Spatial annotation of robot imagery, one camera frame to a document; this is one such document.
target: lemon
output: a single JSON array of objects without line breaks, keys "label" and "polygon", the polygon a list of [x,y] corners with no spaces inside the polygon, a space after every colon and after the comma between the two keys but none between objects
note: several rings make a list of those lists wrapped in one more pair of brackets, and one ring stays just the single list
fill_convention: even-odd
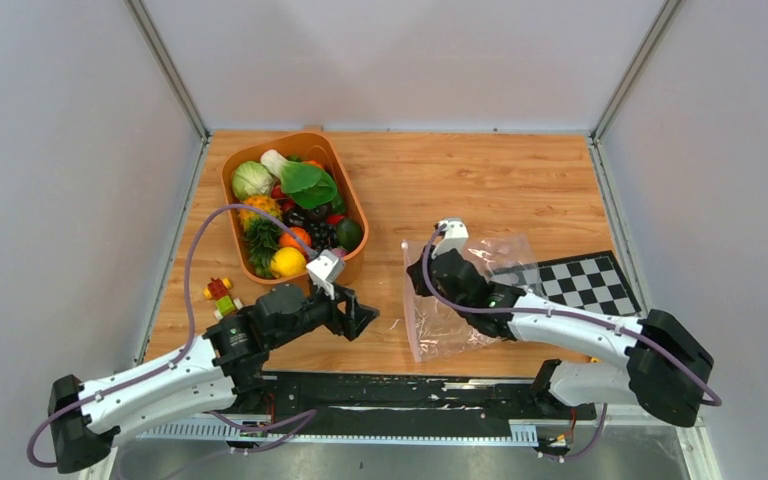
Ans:
[{"label": "lemon", "polygon": [[305,261],[302,252],[293,247],[284,247],[272,256],[269,262],[269,270],[275,275],[275,278],[292,277],[304,273]]}]

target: pineapple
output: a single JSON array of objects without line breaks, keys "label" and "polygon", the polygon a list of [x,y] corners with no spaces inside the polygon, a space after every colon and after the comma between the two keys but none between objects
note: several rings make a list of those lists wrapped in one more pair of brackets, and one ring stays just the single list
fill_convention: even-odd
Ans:
[{"label": "pineapple", "polygon": [[[275,218],[281,218],[281,207],[278,206],[278,202],[276,202],[275,199],[269,198],[267,195],[252,195],[251,197],[247,198],[243,204],[250,207],[259,208]],[[248,231],[252,224],[254,224],[257,220],[269,222],[269,220],[266,220],[260,215],[248,210],[240,210],[239,215],[240,224],[243,226],[243,231]]]},{"label": "pineapple", "polygon": [[[259,208],[275,218],[281,218],[281,208],[278,202],[266,195],[253,195],[243,204]],[[281,228],[260,215],[248,210],[240,210],[240,224],[243,226],[243,241],[249,251],[249,263],[255,274],[262,278],[272,278],[269,272],[269,262],[272,255],[280,248],[278,237]]]},{"label": "pineapple", "polygon": [[249,262],[257,276],[272,278],[269,273],[269,262],[272,260],[272,255],[281,248],[278,245],[280,236],[281,228],[264,218],[256,218],[243,235],[249,250]]}]

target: clear plastic bag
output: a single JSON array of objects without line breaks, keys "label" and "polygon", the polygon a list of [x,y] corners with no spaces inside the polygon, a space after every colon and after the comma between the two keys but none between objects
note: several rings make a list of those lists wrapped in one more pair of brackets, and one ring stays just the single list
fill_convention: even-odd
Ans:
[{"label": "clear plastic bag", "polygon": [[[402,241],[405,268],[420,258],[425,244],[423,241]],[[461,255],[488,280],[531,287],[537,293],[541,291],[540,274],[525,235],[469,239]],[[436,298],[417,296],[407,274],[404,305],[408,342],[417,362],[475,350],[500,341],[479,333]]]}]

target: black and white checkerboard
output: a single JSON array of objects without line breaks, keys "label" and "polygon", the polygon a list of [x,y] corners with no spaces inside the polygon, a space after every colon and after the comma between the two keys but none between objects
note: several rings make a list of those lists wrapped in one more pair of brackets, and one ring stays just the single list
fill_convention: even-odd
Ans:
[{"label": "black and white checkerboard", "polygon": [[[640,304],[611,251],[539,262],[537,269],[540,285],[536,290],[553,302],[607,315],[632,315],[640,311]],[[533,268],[494,270],[491,280],[535,287],[529,285],[535,280]]]}]

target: cabbage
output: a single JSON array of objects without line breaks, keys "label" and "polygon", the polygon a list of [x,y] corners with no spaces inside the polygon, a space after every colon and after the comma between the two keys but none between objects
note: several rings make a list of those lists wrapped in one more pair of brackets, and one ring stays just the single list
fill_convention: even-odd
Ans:
[{"label": "cabbage", "polygon": [[278,177],[281,191],[305,210],[328,203],[337,196],[337,184],[321,168],[291,162],[275,150],[264,153],[260,163]]},{"label": "cabbage", "polygon": [[252,195],[269,195],[274,185],[272,174],[257,162],[240,165],[231,178],[231,189],[241,202]]}]

